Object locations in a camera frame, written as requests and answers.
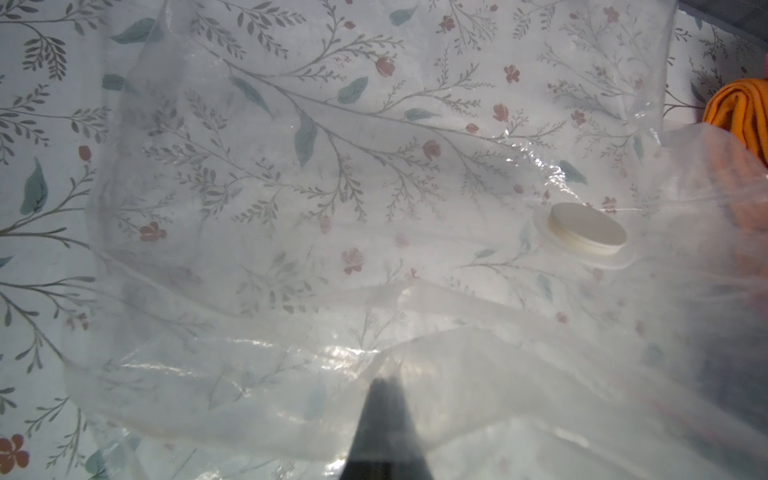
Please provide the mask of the orange trousers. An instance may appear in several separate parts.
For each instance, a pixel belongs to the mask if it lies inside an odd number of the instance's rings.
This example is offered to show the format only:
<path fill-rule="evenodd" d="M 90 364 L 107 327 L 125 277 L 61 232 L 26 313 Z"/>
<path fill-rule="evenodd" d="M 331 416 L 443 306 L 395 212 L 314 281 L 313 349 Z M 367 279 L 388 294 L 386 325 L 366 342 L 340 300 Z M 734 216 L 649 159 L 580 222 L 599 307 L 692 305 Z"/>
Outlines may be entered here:
<path fill-rule="evenodd" d="M 733 195 L 767 173 L 767 81 L 740 79 L 721 88 L 706 106 L 703 121 L 731 133 L 756 157 L 712 161 L 716 182 Z"/>

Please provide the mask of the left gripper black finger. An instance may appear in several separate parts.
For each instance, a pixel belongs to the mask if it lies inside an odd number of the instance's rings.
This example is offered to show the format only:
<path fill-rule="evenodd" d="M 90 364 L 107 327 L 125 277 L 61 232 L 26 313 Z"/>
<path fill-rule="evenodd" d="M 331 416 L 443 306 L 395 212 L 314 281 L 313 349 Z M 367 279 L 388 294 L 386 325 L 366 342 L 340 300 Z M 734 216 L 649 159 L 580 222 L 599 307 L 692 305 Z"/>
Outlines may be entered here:
<path fill-rule="evenodd" d="M 428 466 L 405 393 L 395 377 L 368 390 L 341 480 L 426 480 Z"/>

